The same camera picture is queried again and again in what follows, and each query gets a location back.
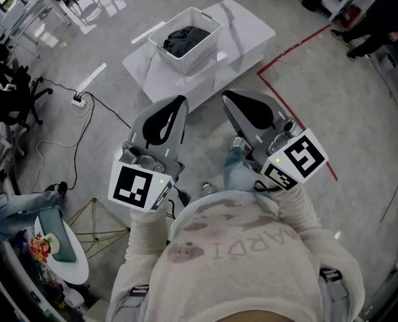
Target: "white plastic basket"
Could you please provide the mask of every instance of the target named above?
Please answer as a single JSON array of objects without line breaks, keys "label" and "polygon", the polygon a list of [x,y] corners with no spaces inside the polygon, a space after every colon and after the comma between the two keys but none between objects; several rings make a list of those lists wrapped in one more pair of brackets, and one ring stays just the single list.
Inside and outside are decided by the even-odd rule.
[{"label": "white plastic basket", "polygon": [[[164,50],[163,43],[172,32],[181,30],[187,26],[195,26],[196,28],[208,31],[210,35],[184,56],[177,58]],[[157,53],[163,60],[181,74],[187,74],[217,47],[221,29],[222,24],[217,19],[206,15],[199,9],[189,7],[184,12],[169,20],[161,28],[154,31],[148,37],[148,40],[156,47]]]}]

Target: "concrete floor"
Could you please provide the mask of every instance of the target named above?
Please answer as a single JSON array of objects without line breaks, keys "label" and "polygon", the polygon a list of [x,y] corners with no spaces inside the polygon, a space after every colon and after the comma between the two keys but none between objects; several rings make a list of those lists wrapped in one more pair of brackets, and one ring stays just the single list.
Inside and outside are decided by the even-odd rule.
[{"label": "concrete floor", "polygon": [[[39,59],[16,50],[31,75],[51,79],[66,87],[79,87],[97,68],[106,64],[86,90],[102,99],[131,123],[150,106],[150,100],[122,65],[123,59],[147,41],[132,44],[137,36],[167,21],[190,6],[203,9],[222,0],[79,0],[67,10],[73,20],[64,25],[50,12],[28,31],[39,39]],[[328,15],[305,10],[302,0],[235,0],[271,26],[276,36],[263,63],[256,65],[230,87],[273,93],[256,72],[279,53],[324,27]],[[325,31],[303,44],[262,77],[271,84],[312,128],[330,157],[336,182],[327,168],[307,184],[324,227],[341,232],[340,241],[358,259],[370,297],[384,281],[398,257],[398,193],[383,220],[398,181],[398,110],[388,98],[385,85],[367,59],[352,63],[346,48]],[[54,87],[52,96],[39,103],[43,126],[35,125],[27,136],[29,155],[19,164],[20,188],[28,192],[36,180],[41,160],[35,152],[39,140],[73,143],[82,125],[71,111],[72,93]],[[96,197],[129,224],[124,208],[107,200],[111,164],[129,130],[99,104],[78,149],[78,181],[66,196],[69,217]],[[186,165],[178,186],[192,196],[200,182],[212,181],[222,188],[221,168],[227,142],[233,135],[216,95],[188,116],[186,137],[179,160]],[[46,157],[35,191],[49,184],[74,182],[74,148],[42,144]],[[99,230],[114,227],[99,215]],[[77,232],[89,231],[89,219],[79,221]],[[109,298],[123,253],[125,237],[90,260],[91,289]]]}]

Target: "black pants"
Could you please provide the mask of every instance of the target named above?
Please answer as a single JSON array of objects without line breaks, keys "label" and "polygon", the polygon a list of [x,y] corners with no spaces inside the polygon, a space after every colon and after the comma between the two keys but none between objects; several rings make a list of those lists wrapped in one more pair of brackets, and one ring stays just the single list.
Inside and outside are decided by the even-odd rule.
[{"label": "black pants", "polygon": [[389,32],[379,28],[379,22],[375,18],[365,17],[351,30],[344,32],[343,37],[345,42],[356,40],[357,38],[371,35],[367,40],[355,48],[351,54],[353,56],[364,56],[371,54],[378,50],[384,44],[390,44],[391,40],[388,36]]}]

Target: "table top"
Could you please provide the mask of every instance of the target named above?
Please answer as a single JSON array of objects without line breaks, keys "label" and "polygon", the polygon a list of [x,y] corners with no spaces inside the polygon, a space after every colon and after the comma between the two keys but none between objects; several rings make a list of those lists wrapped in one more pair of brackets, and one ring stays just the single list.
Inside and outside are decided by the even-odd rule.
[{"label": "table top", "polygon": [[[70,282],[71,284],[83,284],[87,278],[89,277],[89,265],[87,262],[86,254],[84,253],[83,247],[81,246],[80,241],[68,226],[65,221],[64,228],[66,231],[66,235],[70,240],[72,249],[76,254],[77,260],[75,262],[60,262],[56,261],[52,255],[47,258],[47,265],[50,269],[55,272],[61,279],[66,282]],[[35,234],[41,233],[43,235],[43,231],[40,225],[40,220],[38,217],[34,223],[34,232]]]},{"label": "table top", "polygon": [[223,24],[217,49],[188,74],[176,72],[147,42],[123,61],[123,65],[154,102],[173,95],[186,95],[217,70],[231,65],[275,32],[233,0],[224,0],[203,10]]}]

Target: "person in black clothing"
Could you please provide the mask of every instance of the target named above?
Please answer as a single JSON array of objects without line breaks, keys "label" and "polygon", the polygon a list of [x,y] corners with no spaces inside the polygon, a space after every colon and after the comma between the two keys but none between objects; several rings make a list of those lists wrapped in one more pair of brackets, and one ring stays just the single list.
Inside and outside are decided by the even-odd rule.
[{"label": "person in black clothing", "polygon": [[346,46],[352,40],[370,35],[363,44],[346,54],[350,60],[371,54],[384,44],[398,42],[398,0],[380,0],[350,31],[332,30],[331,33]]}]

